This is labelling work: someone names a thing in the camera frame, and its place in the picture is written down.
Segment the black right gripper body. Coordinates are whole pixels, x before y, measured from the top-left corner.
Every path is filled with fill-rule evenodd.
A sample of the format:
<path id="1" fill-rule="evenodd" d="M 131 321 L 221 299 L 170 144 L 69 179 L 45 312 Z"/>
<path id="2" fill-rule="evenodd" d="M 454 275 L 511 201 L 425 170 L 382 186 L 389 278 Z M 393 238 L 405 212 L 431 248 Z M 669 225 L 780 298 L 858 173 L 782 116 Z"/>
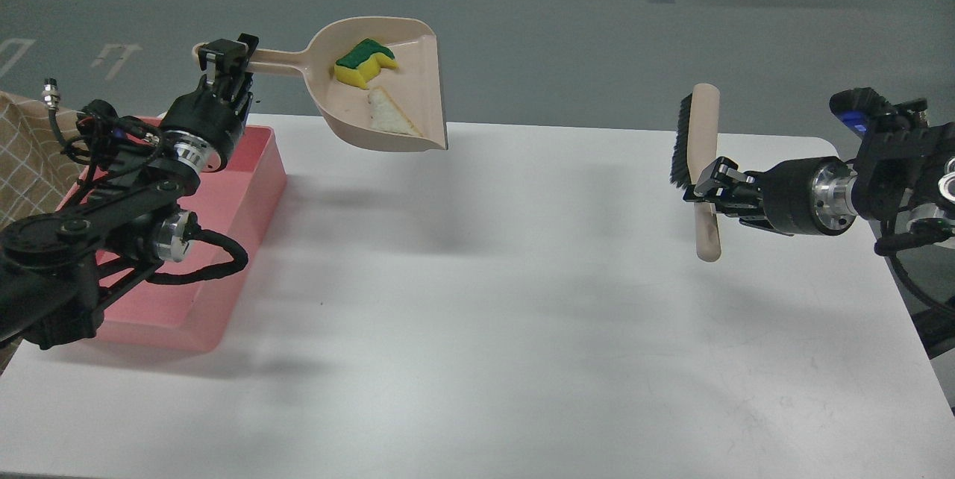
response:
<path id="1" fill-rule="evenodd" d="M 784 160 L 755 180 L 768 226 L 785 235 L 838 237 L 855 222 L 855 183 L 836 157 Z"/>

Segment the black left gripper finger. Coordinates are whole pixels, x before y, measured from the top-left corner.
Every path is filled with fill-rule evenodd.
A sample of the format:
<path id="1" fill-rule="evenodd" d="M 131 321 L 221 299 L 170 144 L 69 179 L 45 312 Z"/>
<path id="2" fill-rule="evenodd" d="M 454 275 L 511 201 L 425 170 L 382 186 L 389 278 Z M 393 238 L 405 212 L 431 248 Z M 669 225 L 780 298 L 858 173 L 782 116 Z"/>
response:
<path id="1" fill-rule="evenodd" d="M 237 90 L 235 92 L 235 110 L 247 110 L 251 101 L 251 86 L 253 84 L 253 73 L 250 69 L 250 63 L 253 55 L 256 53 L 260 38 L 252 34 L 239 34 L 239 43 L 245 45 L 245 54 L 242 55 L 239 62 L 241 75 L 238 77 Z"/>
<path id="2" fill-rule="evenodd" d="M 197 46 L 197 61 L 204 73 L 204 87 L 224 102 L 236 101 L 245 74 L 248 45 L 235 40 L 211 41 Z"/>

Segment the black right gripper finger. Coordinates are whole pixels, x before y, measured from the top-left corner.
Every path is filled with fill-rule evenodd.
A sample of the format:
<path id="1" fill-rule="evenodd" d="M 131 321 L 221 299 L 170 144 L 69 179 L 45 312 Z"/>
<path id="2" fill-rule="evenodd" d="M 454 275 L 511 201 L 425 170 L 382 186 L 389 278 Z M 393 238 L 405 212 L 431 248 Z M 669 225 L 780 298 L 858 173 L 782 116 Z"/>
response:
<path id="1" fill-rule="evenodd" d="M 698 196 L 693 185 L 683 191 L 683 200 L 690 203 L 708 203 L 713 205 L 714 213 L 736 218 L 738 222 L 754 230 L 775 230 L 767 220 L 760 190 L 749 184 L 730 187 L 730 189 L 710 190 L 707 195 Z"/>
<path id="2" fill-rule="evenodd" d="M 757 176 L 738 170 L 737 163 L 730 158 L 720 156 L 705 166 L 697 178 L 695 192 L 717 192 L 719 190 L 756 189 Z"/>

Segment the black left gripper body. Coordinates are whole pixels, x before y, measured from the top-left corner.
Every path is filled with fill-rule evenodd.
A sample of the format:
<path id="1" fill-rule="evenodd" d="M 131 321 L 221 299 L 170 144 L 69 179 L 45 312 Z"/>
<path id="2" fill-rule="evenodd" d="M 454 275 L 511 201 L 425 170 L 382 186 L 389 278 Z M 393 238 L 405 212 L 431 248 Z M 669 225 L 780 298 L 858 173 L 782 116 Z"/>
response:
<path id="1" fill-rule="evenodd" d="M 225 99 L 212 86 L 199 84 L 191 93 L 178 97 L 160 122 L 166 133 L 188 134 L 205 142 L 212 151 L 206 171 L 221 171 L 235 152 L 245 132 L 251 106 L 251 91 L 242 88 L 237 98 Z"/>

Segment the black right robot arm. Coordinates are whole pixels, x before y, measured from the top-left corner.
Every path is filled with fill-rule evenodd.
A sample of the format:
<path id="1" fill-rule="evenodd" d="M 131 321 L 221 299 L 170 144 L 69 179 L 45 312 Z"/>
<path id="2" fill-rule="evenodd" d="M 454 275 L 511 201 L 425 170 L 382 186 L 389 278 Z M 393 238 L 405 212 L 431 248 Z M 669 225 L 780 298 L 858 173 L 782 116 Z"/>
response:
<path id="1" fill-rule="evenodd" d="M 745 171 L 717 153 L 720 92 L 697 84 L 682 99 L 671 183 L 695 207 L 695 248 L 705 262 L 721 256 L 717 217 L 755 230 L 837 237 L 856 219 L 877 222 L 874 253 L 928 309 L 953 316 L 951 300 L 921 291 L 898 254 L 926 245 L 953 248 L 953 125 L 932 126 L 923 98 L 893 104 L 870 87 L 833 95 L 831 113 L 860 140 L 850 160 L 784 160 Z"/>

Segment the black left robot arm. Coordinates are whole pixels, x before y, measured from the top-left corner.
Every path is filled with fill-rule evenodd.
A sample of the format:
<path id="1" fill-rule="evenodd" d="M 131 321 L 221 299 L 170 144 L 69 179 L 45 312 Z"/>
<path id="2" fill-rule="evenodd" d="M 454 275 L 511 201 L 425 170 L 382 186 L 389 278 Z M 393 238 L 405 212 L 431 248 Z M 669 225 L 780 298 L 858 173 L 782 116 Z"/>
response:
<path id="1" fill-rule="evenodd" d="M 259 37 L 198 47 L 202 76 L 163 121 L 117 115 L 96 99 L 76 116 L 79 133 L 52 132 L 85 165 L 76 191 L 54 213 L 2 231 L 2 343 L 41 349 L 96 336 L 106 309 L 140 283 L 187 285 L 238 274 L 248 252 L 205 230 L 180 199 L 205 171 L 225 169 L 253 104 L 251 60 Z"/>

